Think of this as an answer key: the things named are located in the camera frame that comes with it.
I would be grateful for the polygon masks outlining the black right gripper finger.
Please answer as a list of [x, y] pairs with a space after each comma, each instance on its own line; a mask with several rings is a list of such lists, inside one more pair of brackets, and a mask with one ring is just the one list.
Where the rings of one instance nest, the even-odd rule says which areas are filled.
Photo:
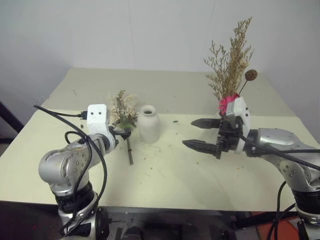
[[219, 129], [221, 125], [221, 119], [200, 118], [192, 121], [191, 125], [201, 129]]
[[209, 154], [213, 156], [217, 154], [218, 147], [212, 143], [207, 143], [205, 141], [196, 139], [183, 140], [182, 143], [186, 147], [200, 153]]

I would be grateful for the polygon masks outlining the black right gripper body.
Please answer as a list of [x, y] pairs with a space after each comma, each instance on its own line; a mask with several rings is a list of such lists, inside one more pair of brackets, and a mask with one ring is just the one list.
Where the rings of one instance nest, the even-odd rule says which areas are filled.
[[220, 120], [220, 126], [217, 136], [217, 151], [215, 157], [221, 158], [222, 152], [235, 151], [242, 133], [242, 120], [240, 117], [235, 118], [235, 126], [226, 119]]

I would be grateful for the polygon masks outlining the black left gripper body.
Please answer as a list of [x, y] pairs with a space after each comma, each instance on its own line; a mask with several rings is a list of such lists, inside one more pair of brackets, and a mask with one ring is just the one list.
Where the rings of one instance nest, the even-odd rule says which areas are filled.
[[108, 126], [108, 130], [109, 130], [110, 134], [113, 137], [114, 147], [116, 148], [118, 146], [118, 144], [119, 144], [119, 141], [117, 140], [117, 137], [116, 137], [115, 128], [113, 126]]

